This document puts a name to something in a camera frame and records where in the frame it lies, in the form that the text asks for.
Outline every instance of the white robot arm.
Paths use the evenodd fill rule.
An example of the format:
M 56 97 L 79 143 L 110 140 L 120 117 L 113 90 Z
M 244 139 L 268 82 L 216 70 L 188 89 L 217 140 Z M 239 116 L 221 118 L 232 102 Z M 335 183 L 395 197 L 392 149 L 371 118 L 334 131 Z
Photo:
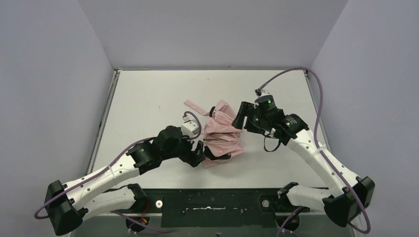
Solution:
M 98 169 L 77 180 L 62 184 L 59 180 L 48 186 L 45 204 L 35 218 L 49 218 L 55 234 L 60 236 L 77 228 L 84 220 L 119 209 L 141 211 L 146 195 L 138 184 L 111 188 L 122 181 L 157 168 L 162 161 L 179 158 L 192 167 L 205 156 L 199 141 L 193 151 L 192 139 L 199 136 L 201 125 L 184 117 L 181 127 L 168 126 L 154 138 L 143 139 L 126 148 L 109 166 Z M 47 216 L 38 213 L 46 209 Z
M 319 144 L 320 148 L 317 149 L 313 132 L 307 124 L 295 114 L 285 115 L 282 109 L 275 106 L 272 95 L 262 94 L 260 91 L 258 95 L 259 98 L 254 104 L 242 102 L 232 125 L 238 129 L 244 128 L 249 132 L 279 139 L 280 143 L 301 156 L 328 188 L 309 188 L 291 182 L 278 191 L 278 198 L 286 199 L 294 206 L 324 211 L 335 224 L 345 227 L 361 212 L 357 197 L 364 208 L 370 205 L 375 188 L 374 182 L 368 176 L 362 179 L 349 170 L 325 146 Z M 336 167 L 339 174 L 333 170 L 321 153 L 324 153 L 330 163 Z

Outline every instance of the metal screw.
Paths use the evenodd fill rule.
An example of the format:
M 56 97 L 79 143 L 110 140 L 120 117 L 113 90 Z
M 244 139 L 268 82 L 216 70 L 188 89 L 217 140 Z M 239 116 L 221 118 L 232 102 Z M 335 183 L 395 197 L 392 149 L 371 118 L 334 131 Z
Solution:
M 162 208 L 162 207 L 163 207 L 163 202 L 162 202 L 161 200 L 158 200 L 158 201 L 156 202 L 156 207 L 157 207 L 157 208 Z
M 263 200 L 263 201 L 262 201 L 262 206 L 263 206 L 263 207 L 269 207 L 269 201 L 268 201 L 268 200 L 266 200 L 266 199 L 265 199 L 265 200 Z

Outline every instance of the folded umbrella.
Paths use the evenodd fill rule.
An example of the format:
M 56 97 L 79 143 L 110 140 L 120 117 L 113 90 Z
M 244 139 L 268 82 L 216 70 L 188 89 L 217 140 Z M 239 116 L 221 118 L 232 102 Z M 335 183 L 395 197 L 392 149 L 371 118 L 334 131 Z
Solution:
M 241 130 L 231 125 L 236 113 L 227 102 L 220 100 L 210 112 L 206 112 L 189 100 L 186 100 L 184 104 L 201 115 L 210 117 L 204 126 L 206 159 L 202 164 L 205 168 L 225 163 L 243 152 L 243 146 L 240 143 Z

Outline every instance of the table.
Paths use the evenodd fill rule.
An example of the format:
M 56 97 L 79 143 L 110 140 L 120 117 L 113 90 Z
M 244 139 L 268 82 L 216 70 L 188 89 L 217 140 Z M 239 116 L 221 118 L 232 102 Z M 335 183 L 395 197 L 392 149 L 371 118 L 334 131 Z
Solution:
M 108 165 L 126 146 L 141 138 L 156 136 L 168 125 L 180 126 L 182 115 L 190 110 L 190 100 L 210 110 L 224 100 L 238 111 L 242 101 L 254 102 L 254 90 L 280 71 L 119 71 L 115 90 L 111 90 L 109 111 L 102 121 L 91 171 Z M 315 106 L 304 71 L 280 76 L 265 87 L 278 108 L 299 115 L 314 129 Z M 196 113 L 202 124 L 209 117 Z M 319 140 L 325 139 L 321 128 Z M 290 149 L 263 150 L 263 136 L 243 131 L 245 152 L 225 164 L 205 169 L 190 167 L 174 158 L 122 184 L 139 183 L 152 189 L 278 188 L 289 182 L 308 187 L 325 187 L 317 174 Z M 267 139 L 271 149 L 276 141 Z

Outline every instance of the white wall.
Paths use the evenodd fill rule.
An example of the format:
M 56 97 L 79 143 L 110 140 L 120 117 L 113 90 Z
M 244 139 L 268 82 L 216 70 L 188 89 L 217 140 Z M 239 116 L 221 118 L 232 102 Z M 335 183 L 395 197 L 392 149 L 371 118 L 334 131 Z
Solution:
M 33 212 L 86 172 L 113 69 L 76 0 L 2 1 L 0 32 L 0 236 L 55 236 Z
M 419 234 L 418 11 L 417 0 L 350 0 L 312 66 L 333 152 L 376 182 L 373 237 Z
M 114 68 L 310 66 L 347 0 L 79 0 Z

